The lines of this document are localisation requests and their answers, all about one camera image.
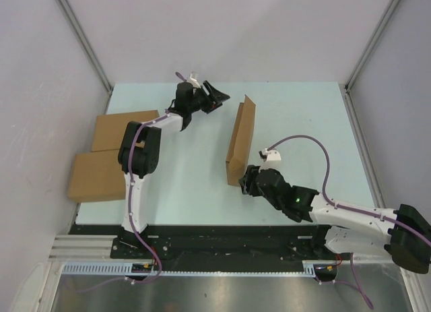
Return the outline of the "brown cardboard box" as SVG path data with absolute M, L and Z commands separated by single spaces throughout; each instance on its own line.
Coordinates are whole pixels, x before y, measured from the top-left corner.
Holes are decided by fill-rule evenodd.
M 256 104 L 245 94 L 238 106 L 234 127 L 226 155 L 227 184 L 239 187 L 248 165 L 255 126 Z

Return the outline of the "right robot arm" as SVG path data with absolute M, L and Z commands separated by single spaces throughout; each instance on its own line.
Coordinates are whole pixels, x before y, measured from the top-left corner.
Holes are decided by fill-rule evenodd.
M 430 223 L 413 206 L 366 209 L 323 193 L 290 185 L 273 168 L 250 165 L 239 180 L 245 195 L 265 198 L 294 222 L 327 225 L 326 235 L 313 239 L 312 254 L 326 259 L 332 253 L 389 255 L 399 267 L 427 274 L 430 266 Z

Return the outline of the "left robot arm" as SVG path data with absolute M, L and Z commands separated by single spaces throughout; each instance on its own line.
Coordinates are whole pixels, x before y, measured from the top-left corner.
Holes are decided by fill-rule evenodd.
M 162 138 L 185 130 L 193 113 L 202 111 L 209 114 L 229 99 L 228 94 L 217 90 L 206 80 L 199 84 L 188 79 L 177 84 L 175 98 L 162 116 L 127 124 L 118 153 L 125 178 L 127 204 L 122 227 L 126 232 L 141 233 L 148 225 L 144 199 L 150 177 L 159 163 Z

